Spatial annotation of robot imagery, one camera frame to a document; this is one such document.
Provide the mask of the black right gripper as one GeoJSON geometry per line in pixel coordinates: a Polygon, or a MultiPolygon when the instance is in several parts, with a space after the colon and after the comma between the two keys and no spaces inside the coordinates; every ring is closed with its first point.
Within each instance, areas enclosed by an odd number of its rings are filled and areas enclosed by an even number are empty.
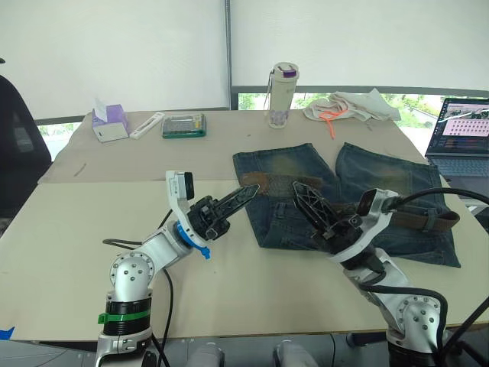
{"type": "Polygon", "coordinates": [[[329,201],[308,184],[294,181],[293,201],[296,208],[316,229],[312,239],[318,250],[337,254],[354,245],[363,231],[360,229],[362,219],[359,215],[339,220],[337,212],[329,201]]]}

